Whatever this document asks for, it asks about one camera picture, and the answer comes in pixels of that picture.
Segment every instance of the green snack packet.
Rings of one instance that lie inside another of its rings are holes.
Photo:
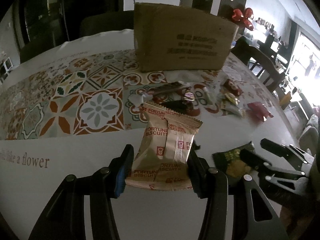
[[[237,182],[242,176],[249,174],[252,171],[252,168],[240,159],[239,154],[242,149],[247,149],[248,151],[255,153],[251,141],[250,143],[232,150],[212,154],[216,168],[228,176],[229,184]]]

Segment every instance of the bottle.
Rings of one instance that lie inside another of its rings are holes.
[[[271,25],[271,28],[270,28],[270,33],[271,33],[271,34],[273,34],[274,29],[275,29],[275,26],[272,24],[272,25]]]

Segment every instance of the red snack packet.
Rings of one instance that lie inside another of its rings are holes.
[[[226,89],[228,89],[232,94],[234,94],[236,97],[238,97],[243,93],[242,89],[237,85],[235,85],[231,79],[227,79],[226,82],[223,84],[223,86]]]
[[[271,118],[273,117],[273,115],[268,111],[268,109],[261,102],[249,103],[248,107],[262,122],[266,121],[268,116]]]

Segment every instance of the candy wrapper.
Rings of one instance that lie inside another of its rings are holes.
[[[252,171],[251,167],[240,159],[242,149],[255,152],[254,145],[250,142],[226,152],[212,154],[216,168],[228,175],[229,184],[237,182],[243,175]]]
[[[221,109],[226,110],[227,112],[235,114],[235,115],[242,117],[242,118],[244,118],[244,116],[245,116],[245,110],[243,108],[235,106],[226,100],[224,100],[221,103]]]
[[[173,83],[166,84],[166,85],[163,85],[160,87],[151,88],[141,94],[130,95],[128,97],[128,99],[136,107],[139,107],[144,102],[151,101],[153,99],[153,97],[155,97],[157,95],[169,94],[169,93],[175,92],[175,91],[183,89],[183,88],[190,88],[190,84],[183,82],[183,81],[173,82]]]
[[[227,93],[225,93],[225,96],[234,105],[236,105],[236,106],[239,105],[240,100],[238,98],[236,98],[236,96],[234,94],[227,92]]]
[[[228,89],[232,94],[234,94],[236,97],[240,96],[243,91],[240,87],[234,84],[234,82],[231,79],[227,79],[226,82],[223,84],[223,86]]]
[[[126,184],[164,191],[191,188],[187,159],[202,122],[153,102],[142,110],[148,124]]]
[[[248,104],[249,109],[257,116],[257,118],[264,122],[267,117],[273,117],[273,115],[268,111],[268,109],[261,102],[253,102]]]
[[[194,109],[192,101],[188,100],[162,102],[161,105],[180,114],[188,114]]]

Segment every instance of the cardboard box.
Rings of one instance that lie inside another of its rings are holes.
[[[222,68],[238,26],[204,11],[135,3],[134,45],[140,71]]]

